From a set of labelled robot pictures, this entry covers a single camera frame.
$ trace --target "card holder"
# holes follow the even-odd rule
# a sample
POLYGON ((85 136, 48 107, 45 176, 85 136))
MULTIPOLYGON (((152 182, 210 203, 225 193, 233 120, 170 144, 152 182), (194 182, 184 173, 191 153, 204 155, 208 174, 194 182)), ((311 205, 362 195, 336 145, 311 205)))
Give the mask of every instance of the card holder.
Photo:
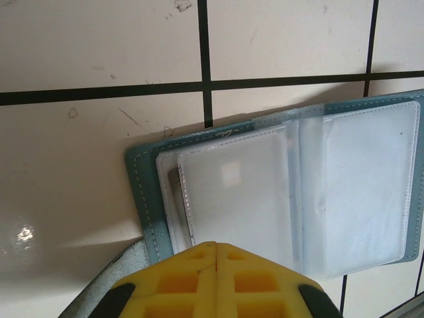
POLYGON ((293 268, 285 127, 178 156, 192 243, 228 242, 293 268))
POLYGON ((185 241, 233 243, 327 279, 401 259, 418 122, 410 101, 176 150, 185 241))

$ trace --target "yellow plastic object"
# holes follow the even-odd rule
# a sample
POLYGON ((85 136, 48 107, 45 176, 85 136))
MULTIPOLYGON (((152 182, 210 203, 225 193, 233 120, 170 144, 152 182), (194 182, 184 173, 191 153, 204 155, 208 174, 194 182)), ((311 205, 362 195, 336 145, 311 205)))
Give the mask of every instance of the yellow plastic object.
POLYGON ((118 281, 135 285, 120 318, 312 318, 313 280, 229 244, 205 242, 118 281))

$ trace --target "white stitching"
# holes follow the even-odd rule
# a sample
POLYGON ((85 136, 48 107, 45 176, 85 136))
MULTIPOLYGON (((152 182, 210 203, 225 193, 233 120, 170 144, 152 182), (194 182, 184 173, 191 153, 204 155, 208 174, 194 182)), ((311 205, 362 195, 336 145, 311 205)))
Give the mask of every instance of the white stitching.
POLYGON ((137 155, 137 156, 134 158, 135 178, 137 179, 138 187, 139 187, 139 189, 140 189, 141 196, 142 196, 142 198, 143 198, 144 208, 146 209, 146 216, 147 216, 148 226, 150 227, 150 230, 152 231, 154 248, 155 248, 155 250, 156 250, 156 254, 158 255, 158 259, 159 259, 159 261, 161 261, 161 259, 160 259, 160 255, 159 255, 159 250, 158 250, 158 245, 156 244, 156 237, 154 236, 154 231, 153 231, 152 222, 150 222, 150 216, 149 216, 149 214, 148 214, 148 209, 147 209, 147 204, 146 204, 146 198, 144 197, 143 189, 141 188, 140 179, 138 178, 138 172, 137 172, 137 165, 136 165, 136 161, 137 161, 137 158, 138 158, 139 156, 141 156, 141 154, 137 155))
MULTIPOLYGON (((405 96, 405 97, 398 97, 398 98, 393 98, 393 99, 385 99, 385 100, 383 100, 383 101, 370 101, 370 102, 368 102, 368 103, 362 103, 362 104, 355 104, 355 105, 347 105, 347 106, 334 107, 334 108, 332 108, 332 109, 350 108, 350 107, 357 107, 357 106, 363 106, 363 105, 369 105, 369 104, 378 104, 378 103, 387 103, 388 101, 397 101, 397 100, 402 100, 402 99, 407 99, 407 98, 418 98, 418 97, 423 97, 423 96, 424 96, 424 95, 417 95, 417 96, 405 96)), ((299 114, 311 113, 311 112, 313 112, 313 111, 323 111, 323 110, 324 110, 324 109, 310 109, 310 110, 300 111, 300 112, 299 112, 299 114)), ((265 121, 260 121, 260 122, 254 123, 254 124, 252 123, 251 125, 247 125, 247 126, 242 127, 242 128, 240 128, 240 129, 245 129, 245 128, 248 128, 248 127, 252 127, 253 125, 257 125, 257 124, 264 124, 264 123, 267 123, 268 121, 275 121, 275 120, 279 120, 279 119, 284 119, 284 118, 287 118, 287 117, 289 117, 289 116, 291 116, 291 115, 282 115, 282 116, 274 117, 274 118, 272 118, 272 119, 268 119, 268 120, 265 120, 265 121)), ((192 141, 185 141, 185 142, 183 142, 183 143, 191 143, 191 142, 193 142, 193 141, 197 141, 197 140, 204 140, 204 139, 212 138, 212 137, 214 137, 214 135, 211 135, 211 136, 208 136, 208 137, 203 137, 203 138, 201 138, 201 139, 196 139, 196 140, 192 140, 192 141)), ((141 182, 140 182, 140 180, 138 179, 138 172, 137 172, 137 166, 136 166, 136 160, 137 160, 137 158, 138 158, 138 157, 140 157, 142 154, 148 154, 149 152, 152 152, 153 150, 157 150, 157 149, 151 149, 151 150, 149 150, 149 151, 141 152, 140 154, 138 154, 137 156, 135 156, 135 157, 134 157, 134 170, 135 170, 136 178, 137 178, 137 181, 138 181, 138 186, 139 186, 139 188, 140 188, 140 192, 141 192, 141 195, 142 195, 143 200, 144 200, 144 206, 145 206, 145 209, 146 209, 146 214, 147 214, 147 219, 148 219, 148 221, 149 221, 150 230, 152 231, 152 236, 153 236, 154 246, 155 246, 156 252, 157 252, 157 254, 158 254, 158 258, 159 258, 159 260, 160 260, 159 250, 158 250, 158 247, 157 247, 157 244, 156 244, 156 239, 155 239, 155 236, 154 236, 153 227, 152 227, 152 224, 150 223, 150 218, 149 218, 149 216, 148 216, 146 200, 145 200, 145 198, 144 198, 144 194, 143 194, 143 192, 142 192, 141 182)), ((418 216, 417 216, 417 228, 416 228, 416 230, 415 230, 415 250, 414 250, 414 255, 406 256, 406 257, 404 257, 404 258, 413 258, 413 257, 415 257, 415 256, 417 255, 419 216, 420 216, 420 209, 421 209, 421 203, 422 203, 422 197, 423 197, 423 188, 424 188, 424 171, 423 171, 423 174, 422 174, 422 176, 421 176, 421 189, 420 189, 419 201, 418 201, 418 216)))

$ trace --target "white tile floor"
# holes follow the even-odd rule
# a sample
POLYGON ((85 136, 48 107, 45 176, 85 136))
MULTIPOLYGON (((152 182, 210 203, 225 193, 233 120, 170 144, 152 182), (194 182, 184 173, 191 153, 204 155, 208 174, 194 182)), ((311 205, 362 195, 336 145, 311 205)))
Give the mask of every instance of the white tile floor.
POLYGON ((208 3, 212 80, 365 71, 372 1, 208 3))
POLYGON ((140 236, 125 148, 202 129, 202 103, 185 93, 0 108, 0 317, 57 317, 140 236))
MULTIPOLYGON (((0 0, 0 92, 200 81, 190 1, 179 12, 174 0, 0 0)), ((212 80, 363 73, 372 5, 208 1, 212 80)), ((423 9, 380 1, 373 72, 424 70, 423 9)), ((213 119, 362 97, 363 85, 214 91, 213 119)), ((419 88, 424 78, 375 81, 370 95, 419 88)), ((200 92, 0 108, 0 316, 57 317, 140 236, 125 148, 202 127, 200 92), (32 238, 17 244, 20 233, 32 238)), ((420 261, 349 275, 345 317, 413 297, 420 261)), ((321 283, 339 306, 341 278, 321 283)))
POLYGON ((423 11, 424 2, 421 0, 380 1, 373 72, 424 69, 424 54, 421 51, 424 21, 420 18, 423 11))
POLYGON ((201 79, 195 3, 0 0, 0 27, 0 91, 201 79))

